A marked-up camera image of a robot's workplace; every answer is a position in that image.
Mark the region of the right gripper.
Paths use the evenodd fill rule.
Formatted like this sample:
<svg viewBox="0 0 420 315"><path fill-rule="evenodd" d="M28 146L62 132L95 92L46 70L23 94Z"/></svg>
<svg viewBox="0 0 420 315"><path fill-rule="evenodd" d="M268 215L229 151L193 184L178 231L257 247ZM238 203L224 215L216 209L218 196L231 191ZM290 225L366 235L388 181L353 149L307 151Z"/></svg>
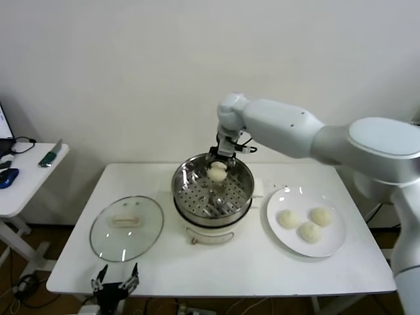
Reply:
<svg viewBox="0 0 420 315"><path fill-rule="evenodd" d="M237 162L236 152L242 150L242 145L238 144L242 134L242 131L218 130L218 146L210 147L205 157L206 162L226 162L226 171L233 170Z"/></svg>

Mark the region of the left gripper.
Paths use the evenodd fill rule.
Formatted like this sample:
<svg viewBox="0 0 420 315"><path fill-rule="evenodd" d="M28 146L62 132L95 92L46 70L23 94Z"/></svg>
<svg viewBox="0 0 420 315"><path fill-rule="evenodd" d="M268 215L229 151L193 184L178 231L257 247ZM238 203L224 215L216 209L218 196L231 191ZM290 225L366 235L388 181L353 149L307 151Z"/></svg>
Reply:
<svg viewBox="0 0 420 315"><path fill-rule="evenodd" d="M131 276L123 283L105 283L102 285L107 273L108 264L99 271L95 279L91 280L91 287L94 291L93 296L99 306L99 314L112 315L116 313L120 301L124 301L128 296L128 289L136 289L139 284L138 263L136 262Z"/></svg>

